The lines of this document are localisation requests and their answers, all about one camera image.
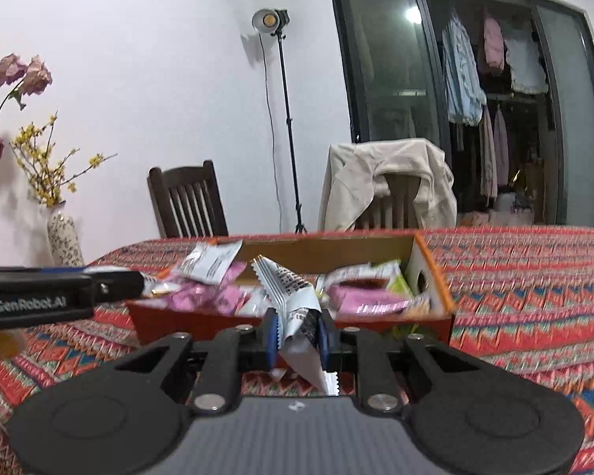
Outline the white striped snack packet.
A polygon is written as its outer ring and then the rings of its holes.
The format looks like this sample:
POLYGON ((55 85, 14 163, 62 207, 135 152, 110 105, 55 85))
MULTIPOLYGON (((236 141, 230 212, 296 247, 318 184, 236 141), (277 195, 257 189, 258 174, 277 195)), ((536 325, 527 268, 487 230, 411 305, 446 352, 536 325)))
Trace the white striped snack packet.
POLYGON ((322 308, 314 286, 266 256, 255 257, 252 267, 278 315, 280 356, 291 370, 325 396, 338 396, 338 375, 322 368, 318 352, 318 318, 322 308))

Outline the pink snack packet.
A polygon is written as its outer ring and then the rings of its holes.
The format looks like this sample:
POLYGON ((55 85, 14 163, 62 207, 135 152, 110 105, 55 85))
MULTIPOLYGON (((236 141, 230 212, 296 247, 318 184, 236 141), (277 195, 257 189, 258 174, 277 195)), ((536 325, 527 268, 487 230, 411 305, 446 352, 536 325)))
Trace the pink snack packet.
POLYGON ((406 298, 386 289, 384 264, 359 264, 339 268, 318 279, 318 290, 327 296, 330 309, 342 315, 389 315, 410 307, 406 298))

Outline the white floral ceramic vase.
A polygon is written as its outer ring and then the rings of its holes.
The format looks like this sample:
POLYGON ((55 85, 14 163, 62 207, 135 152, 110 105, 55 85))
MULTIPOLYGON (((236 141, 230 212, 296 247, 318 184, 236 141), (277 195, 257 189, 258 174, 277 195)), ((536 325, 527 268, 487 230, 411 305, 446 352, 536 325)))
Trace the white floral ceramic vase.
POLYGON ((84 265, 75 221, 66 212, 64 201, 49 210, 47 236, 55 266, 79 267, 84 265))

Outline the green white snack packet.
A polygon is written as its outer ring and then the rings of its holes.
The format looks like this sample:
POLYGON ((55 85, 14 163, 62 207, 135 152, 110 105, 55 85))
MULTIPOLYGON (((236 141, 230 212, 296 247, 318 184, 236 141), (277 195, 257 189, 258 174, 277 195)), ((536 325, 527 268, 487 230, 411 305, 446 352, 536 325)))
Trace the green white snack packet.
POLYGON ((400 260, 390 260, 384 264, 384 272, 388 276, 388 282, 386 289, 397 295, 402 295, 406 298, 412 298, 415 296, 414 292, 407 283, 406 277, 403 275, 400 267, 400 260))

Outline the white printed snack packet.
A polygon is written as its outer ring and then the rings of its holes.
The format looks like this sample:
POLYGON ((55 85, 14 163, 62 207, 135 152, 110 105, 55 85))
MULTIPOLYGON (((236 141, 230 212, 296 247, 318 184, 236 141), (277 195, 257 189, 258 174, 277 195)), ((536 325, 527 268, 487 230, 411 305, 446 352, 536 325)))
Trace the white printed snack packet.
POLYGON ((242 247, 242 240, 210 245, 208 242, 196 243, 191 253, 172 268, 177 277, 207 285, 218 285, 224 279, 242 247))

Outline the chair under beige jacket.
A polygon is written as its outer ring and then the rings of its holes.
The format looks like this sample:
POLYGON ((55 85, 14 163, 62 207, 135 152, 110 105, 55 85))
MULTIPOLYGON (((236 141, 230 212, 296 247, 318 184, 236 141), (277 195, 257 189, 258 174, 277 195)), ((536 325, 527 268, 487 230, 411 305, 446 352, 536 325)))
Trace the chair under beige jacket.
POLYGON ((375 194, 368 208, 355 222, 356 230, 413 230, 418 228, 414 198, 421 179, 417 177, 385 175, 387 192, 375 194))

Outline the yellow blossom branches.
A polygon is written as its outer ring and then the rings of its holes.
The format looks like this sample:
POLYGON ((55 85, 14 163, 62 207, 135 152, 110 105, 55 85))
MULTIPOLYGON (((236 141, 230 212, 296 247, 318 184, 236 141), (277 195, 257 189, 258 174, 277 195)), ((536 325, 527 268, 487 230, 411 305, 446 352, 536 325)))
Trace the yellow blossom branches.
POLYGON ((116 154, 105 156, 95 153, 88 160, 88 164, 73 173, 67 172, 67 165, 80 151, 80 148, 69 149, 66 153, 55 154, 55 126, 57 114, 49 117, 48 121, 38 127, 31 122, 20 127, 18 133, 9 142, 9 147, 15 156, 15 164, 23 172, 30 188, 30 195, 48 209, 63 203, 63 192, 70 194, 77 192, 76 180, 87 173, 98 169, 116 157, 116 154))

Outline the dark wooden chair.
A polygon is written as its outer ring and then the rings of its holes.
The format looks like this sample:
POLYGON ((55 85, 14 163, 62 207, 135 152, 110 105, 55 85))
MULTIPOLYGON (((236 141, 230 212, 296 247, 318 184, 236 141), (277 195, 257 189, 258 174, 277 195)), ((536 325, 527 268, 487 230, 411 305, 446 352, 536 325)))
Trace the dark wooden chair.
POLYGON ((228 235, 224 207, 211 160, 202 165, 149 170, 148 188, 156 221, 166 238, 228 235))

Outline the beige jacket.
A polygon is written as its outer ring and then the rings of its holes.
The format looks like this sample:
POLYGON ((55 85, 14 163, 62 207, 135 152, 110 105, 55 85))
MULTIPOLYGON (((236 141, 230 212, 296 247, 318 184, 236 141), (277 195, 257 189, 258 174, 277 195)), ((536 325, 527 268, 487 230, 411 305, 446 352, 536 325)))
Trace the beige jacket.
POLYGON ((403 177, 418 182, 412 208, 419 227, 456 225, 454 175, 445 152, 428 139, 399 139, 329 147, 318 229, 351 230, 376 198, 394 194, 389 179, 403 177))

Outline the red patterned tablecloth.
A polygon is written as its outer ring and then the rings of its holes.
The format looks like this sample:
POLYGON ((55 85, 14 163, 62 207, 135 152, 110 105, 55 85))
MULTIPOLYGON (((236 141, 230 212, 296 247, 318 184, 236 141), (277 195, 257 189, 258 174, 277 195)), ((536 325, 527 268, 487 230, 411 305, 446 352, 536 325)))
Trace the red patterned tablecloth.
MULTIPOLYGON (((455 302, 454 348, 569 397, 585 422, 573 472, 594 474, 594 230, 454 228, 424 238, 455 302)), ((18 404, 138 345, 123 304, 24 338, 25 352, 0 363, 1 474, 19 472, 5 429, 18 404)))

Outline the pink artificial roses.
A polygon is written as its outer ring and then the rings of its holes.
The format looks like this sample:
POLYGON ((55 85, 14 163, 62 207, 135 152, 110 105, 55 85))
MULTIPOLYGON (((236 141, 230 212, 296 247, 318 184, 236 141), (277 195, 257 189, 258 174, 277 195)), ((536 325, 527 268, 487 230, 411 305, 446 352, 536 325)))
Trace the pink artificial roses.
MULTIPOLYGON (((24 61, 17 54, 9 54, 0 60, 0 116, 8 102, 17 103, 19 109, 27 106, 24 99, 42 95, 53 83, 51 71, 39 56, 24 61)), ((5 141, 0 136, 0 161, 5 141)))

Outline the light blue hanging shirt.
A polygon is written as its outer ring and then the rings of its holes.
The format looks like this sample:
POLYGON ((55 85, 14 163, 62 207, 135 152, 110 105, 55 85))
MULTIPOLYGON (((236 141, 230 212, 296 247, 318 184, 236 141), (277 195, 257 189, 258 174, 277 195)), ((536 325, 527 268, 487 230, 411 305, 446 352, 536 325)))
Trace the light blue hanging shirt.
POLYGON ((448 121, 476 127, 487 100, 468 32, 454 8, 449 11, 441 36, 448 121))

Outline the black framed sliding glass door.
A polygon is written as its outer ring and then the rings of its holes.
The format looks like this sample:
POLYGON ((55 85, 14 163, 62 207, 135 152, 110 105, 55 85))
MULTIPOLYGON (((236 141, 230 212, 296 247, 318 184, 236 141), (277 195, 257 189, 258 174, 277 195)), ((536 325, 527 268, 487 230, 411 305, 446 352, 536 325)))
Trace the black framed sliding glass door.
POLYGON ((594 227, 594 39, 550 0, 333 0, 355 143, 428 139, 460 219, 594 227))

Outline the white hanging top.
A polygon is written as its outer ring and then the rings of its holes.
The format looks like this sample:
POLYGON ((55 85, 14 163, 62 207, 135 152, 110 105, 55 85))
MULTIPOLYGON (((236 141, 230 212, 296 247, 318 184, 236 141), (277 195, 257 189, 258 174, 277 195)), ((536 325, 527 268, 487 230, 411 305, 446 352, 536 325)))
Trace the white hanging top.
POLYGON ((530 25, 515 28, 504 21, 501 29, 506 48, 505 60, 511 69, 512 90, 524 95, 546 93, 546 74, 540 62, 539 47, 532 39, 530 25))

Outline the pink hanging garment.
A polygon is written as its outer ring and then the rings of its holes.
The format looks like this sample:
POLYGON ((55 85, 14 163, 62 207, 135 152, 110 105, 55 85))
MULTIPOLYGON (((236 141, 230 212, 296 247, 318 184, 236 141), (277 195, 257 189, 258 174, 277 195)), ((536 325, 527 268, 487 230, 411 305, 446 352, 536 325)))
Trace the pink hanging garment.
POLYGON ((484 19, 484 60, 489 72, 504 70, 504 41, 499 23, 492 17, 484 19))

